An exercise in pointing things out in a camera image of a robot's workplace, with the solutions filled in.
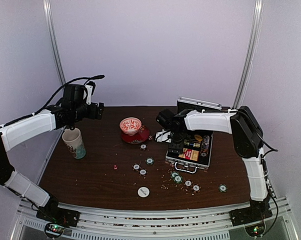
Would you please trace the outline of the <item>red playing card box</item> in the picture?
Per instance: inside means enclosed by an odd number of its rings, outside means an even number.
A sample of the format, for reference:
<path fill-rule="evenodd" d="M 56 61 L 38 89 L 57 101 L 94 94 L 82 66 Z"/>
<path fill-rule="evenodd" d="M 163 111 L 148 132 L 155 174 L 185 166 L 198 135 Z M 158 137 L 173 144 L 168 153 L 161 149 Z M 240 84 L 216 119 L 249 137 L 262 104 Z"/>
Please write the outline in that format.
<path fill-rule="evenodd" d="M 179 158 L 187 161 L 197 162 L 199 159 L 200 152 L 198 150 L 183 148 L 182 153 L 178 155 Z"/>

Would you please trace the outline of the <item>green 20 chip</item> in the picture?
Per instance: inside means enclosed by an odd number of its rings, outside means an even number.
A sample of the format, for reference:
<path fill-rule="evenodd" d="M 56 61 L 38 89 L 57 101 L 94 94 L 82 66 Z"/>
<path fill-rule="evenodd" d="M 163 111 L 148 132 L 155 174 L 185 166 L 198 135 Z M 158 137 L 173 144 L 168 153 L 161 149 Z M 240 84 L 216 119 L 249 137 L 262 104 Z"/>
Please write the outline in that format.
<path fill-rule="evenodd" d="M 145 163 L 146 163 L 147 165 L 153 165 L 154 162 L 155 162 L 155 160 L 154 160 L 154 158 L 152 158 L 152 157 L 148 157 L 148 158 L 146 158 L 146 160 L 145 160 Z"/>

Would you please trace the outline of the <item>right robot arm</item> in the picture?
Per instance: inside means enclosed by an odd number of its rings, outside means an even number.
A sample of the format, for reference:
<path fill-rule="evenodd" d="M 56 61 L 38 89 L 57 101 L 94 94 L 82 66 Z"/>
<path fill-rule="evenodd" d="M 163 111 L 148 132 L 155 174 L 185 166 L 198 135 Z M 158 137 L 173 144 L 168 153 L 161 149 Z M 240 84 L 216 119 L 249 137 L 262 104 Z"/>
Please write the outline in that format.
<path fill-rule="evenodd" d="M 229 148 L 245 166 L 250 189 L 247 217 L 257 221 L 266 213 L 270 200 L 263 131 L 247 106 L 239 109 L 206 110 L 186 108 L 179 113 L 162 110 L 156 121 L 163 130 L 155 141 L 167 143 L 166 158 L 177 164 L 204 168 L 217 154 Z"/>

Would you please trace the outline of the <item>aluminium poker case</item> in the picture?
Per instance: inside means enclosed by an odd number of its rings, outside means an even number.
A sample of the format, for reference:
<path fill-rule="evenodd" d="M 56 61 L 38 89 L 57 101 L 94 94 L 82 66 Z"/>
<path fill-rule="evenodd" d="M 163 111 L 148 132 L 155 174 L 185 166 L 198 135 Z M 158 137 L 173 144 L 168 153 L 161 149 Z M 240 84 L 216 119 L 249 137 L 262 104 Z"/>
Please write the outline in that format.
<path fill-rule="evenodd" d="M 177 113 L 185 113 L 186 110 L 220 111 L 219 103 L 203 101 L 188 97 L 177 99 Z M 209 130 L 185 130 L 181 133 L 170 133 L 167 136 L 171 142 L 165 160 L 175 167 L 176 170 L 194 174 L 198 169 L 207 170 L 210 166 L 213 131 Z"/>

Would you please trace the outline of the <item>gold card decks in case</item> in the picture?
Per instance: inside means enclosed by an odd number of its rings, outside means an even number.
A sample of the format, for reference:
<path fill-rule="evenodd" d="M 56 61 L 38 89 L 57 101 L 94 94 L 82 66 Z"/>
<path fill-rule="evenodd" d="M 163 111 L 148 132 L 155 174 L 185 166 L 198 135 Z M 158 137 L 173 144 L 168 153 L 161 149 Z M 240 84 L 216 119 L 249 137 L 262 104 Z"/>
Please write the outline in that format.
<path fill-rule="evenodd" d="M 199 148 L 201 146 L 202 141 L 203 141 L 203 137 L 201 135 L 192 134 L 186 136 L 183 144 L 187 147 Z"/>

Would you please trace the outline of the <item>black 100 chip near saucer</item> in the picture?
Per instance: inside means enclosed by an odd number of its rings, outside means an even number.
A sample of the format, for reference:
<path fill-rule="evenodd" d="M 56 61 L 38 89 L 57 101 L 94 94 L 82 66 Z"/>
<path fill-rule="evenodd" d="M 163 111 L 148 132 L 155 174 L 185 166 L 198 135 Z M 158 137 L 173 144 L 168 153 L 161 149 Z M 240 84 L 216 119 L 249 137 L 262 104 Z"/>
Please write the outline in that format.
<path fill-rule="evenodd" d="M 140 145 L 140 150 L 145 151 L 147 149 L 147 145 L 146 144 L 141 144 Z"/>

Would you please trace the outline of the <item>white orange patterned bowl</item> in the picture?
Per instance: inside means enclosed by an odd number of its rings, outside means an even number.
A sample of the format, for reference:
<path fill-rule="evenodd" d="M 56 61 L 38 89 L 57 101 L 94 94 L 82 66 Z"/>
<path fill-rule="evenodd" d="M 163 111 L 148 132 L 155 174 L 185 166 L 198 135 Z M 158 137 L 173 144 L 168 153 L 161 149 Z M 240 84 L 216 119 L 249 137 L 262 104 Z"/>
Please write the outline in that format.
<path fill-rule="evenodd" d="M 127 117 L 119 124 L 121 131 L 129 136 L 135 135 L 140 130 L 141 126 L 141 120 L 136 117 Z"/>

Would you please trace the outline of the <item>black white chip right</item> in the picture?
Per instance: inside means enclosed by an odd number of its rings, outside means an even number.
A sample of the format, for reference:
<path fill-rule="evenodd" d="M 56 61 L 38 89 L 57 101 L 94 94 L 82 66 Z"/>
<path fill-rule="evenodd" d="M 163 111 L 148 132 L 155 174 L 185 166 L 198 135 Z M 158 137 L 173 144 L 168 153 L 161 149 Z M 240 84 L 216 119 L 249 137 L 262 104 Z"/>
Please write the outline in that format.
<path fill-rule="evenodd" d="M 142 168 L 142 169 L 139 171 L 139 174 L 140 174 L 141 176 L 145 176 L 147 173 L 148 173 L 147 170 L 144 169 L 144 168 Z"/>

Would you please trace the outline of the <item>black white chip left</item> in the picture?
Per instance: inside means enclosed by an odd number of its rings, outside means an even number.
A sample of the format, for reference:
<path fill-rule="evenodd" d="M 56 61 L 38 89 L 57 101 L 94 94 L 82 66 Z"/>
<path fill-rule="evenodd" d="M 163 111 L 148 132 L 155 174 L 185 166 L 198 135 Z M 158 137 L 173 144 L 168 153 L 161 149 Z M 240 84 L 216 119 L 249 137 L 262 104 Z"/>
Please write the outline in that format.
<path fill-rule="evenodd" d="M 133 169 L 134 171 L 139 171 L 139 170 L 141 169 L 141 166 L 140 166 L 138 163 L 136 163 L 136 164 L 134 164 L 134 165 L 132 166 L 132 169 Z"/>

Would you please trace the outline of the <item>black orange chip front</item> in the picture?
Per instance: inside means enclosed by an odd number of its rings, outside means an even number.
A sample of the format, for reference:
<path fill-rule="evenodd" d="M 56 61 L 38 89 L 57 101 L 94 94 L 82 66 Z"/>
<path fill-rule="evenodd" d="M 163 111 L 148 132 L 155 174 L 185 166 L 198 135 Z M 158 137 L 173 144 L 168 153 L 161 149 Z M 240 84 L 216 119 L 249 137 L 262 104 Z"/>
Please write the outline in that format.
<path fill-rule="evenodd" d="M 192 186 L 192 190 L 193 190 L 194 192 L 199 192 L 199 191 L 201 190 L 201 188 L 200 188 L 199 185 L 194 184 L 194 185 Z"/>

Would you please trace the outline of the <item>white dealer button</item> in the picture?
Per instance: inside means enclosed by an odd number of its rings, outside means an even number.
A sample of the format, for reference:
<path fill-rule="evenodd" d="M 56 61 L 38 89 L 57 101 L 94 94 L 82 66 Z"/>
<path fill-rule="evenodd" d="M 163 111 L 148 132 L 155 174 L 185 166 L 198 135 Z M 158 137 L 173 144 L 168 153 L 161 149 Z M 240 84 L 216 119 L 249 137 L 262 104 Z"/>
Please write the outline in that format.
<path fill-rule="evenodd" d="M 137 194 L 139 197 L 141 198 L 146 198 L 150 195 L 150 190 L 148 187 L 146 186 L 141 186 L 138 190 L 137 190 Z"/>

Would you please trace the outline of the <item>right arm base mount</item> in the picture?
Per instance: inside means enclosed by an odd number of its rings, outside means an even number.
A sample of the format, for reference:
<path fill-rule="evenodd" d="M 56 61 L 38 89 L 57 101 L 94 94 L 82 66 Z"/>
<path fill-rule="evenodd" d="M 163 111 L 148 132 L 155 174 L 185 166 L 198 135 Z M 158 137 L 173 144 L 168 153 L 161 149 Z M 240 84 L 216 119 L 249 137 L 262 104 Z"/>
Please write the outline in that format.
<path fill-rule="evenodd" d="M 263 201 L 251 199 L 248 207 L 231 210 L 229 215 L 232 225 L 246 225 L 245 231 L 250 237 L 262 237 L 266 233 L 265 219 L 273 216 L 269 201 L 269 195 Z"/>

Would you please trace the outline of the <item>aluminium frame post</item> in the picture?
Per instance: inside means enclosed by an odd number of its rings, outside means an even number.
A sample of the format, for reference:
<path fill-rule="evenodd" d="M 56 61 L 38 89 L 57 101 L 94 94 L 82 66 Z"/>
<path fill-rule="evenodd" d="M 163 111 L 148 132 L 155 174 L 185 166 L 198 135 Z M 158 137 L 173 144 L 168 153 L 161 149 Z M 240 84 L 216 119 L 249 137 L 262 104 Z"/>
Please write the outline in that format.
<path fill-rule="evenodd" d="M 45 15 L 45 19 L 46 19 L 47 28 L 48 28 L 50 44 L 51 44 L 51 48 L 52 48 L 53 59 L 54 59 L 58 79 L 59 79 L 61 85 L 63 85 L 66 83 L 66 79 L 65 79 L 65 74 L 63 71 L 63 66 L 62 66 L 62 62 L 61 62 L 61 57 L 60 57 L 56 33 L 55 33 L 51 1 L 43 0 L 42 2 L 43 2 L 43 10 L 44 10 L 44 15 Z"/>
<path fill-rule="evenodd" d="M 237 109 L 243 104 L 244 97 L 248 88 L 249 80 L 253 69 L 253 59 L 258 47 L 258 42 L 260 37 L 261 24 L 263 18 L 263 7 L 264 7 L 263 0 L 255 1 L 246 57 L 242 68 L 242 73 L 237 88 L 237 93 L 233 102 L 233 106 L 232 106 L 233 109 Z"/>

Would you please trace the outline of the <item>front aluminium rail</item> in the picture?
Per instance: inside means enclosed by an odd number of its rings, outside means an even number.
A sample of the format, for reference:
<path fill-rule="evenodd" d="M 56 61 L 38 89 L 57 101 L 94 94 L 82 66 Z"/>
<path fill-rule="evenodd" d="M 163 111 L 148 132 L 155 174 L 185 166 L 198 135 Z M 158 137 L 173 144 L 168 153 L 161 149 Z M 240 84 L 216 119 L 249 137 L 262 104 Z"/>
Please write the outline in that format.
<path fill-rule="evenodd" d="M 249 236 L 249 227 L 259 222 L 234 226 L 229 212 L 249 203 L 185 210 L 113 210 L 60 203 L 80 213 L 76 227 L 65 229 L 57 240 L 301 240 L 285 197 L 276 199 L 278 216 L 261 238 Z M 25 200 L 20 202 L 9 240 L 49 240 L 46 221 Z"/>

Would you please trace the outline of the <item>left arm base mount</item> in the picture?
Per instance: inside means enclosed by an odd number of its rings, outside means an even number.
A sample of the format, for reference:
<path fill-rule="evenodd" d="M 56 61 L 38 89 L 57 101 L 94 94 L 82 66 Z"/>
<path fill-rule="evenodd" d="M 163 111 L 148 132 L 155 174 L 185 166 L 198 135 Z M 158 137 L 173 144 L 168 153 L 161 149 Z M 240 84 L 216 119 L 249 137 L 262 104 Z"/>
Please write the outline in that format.
<path fill-rule="evenodd" d="M 45 206 L 32 204 L 31 207 L 35 207 L 38 219 L 47 221 L 43 231 L 49 239 L 55 240 L 61 237 L 67 228 L 78 225 L 80 212 L 59 207 L 58 200 L 54 198 L 50 199 Z"/>

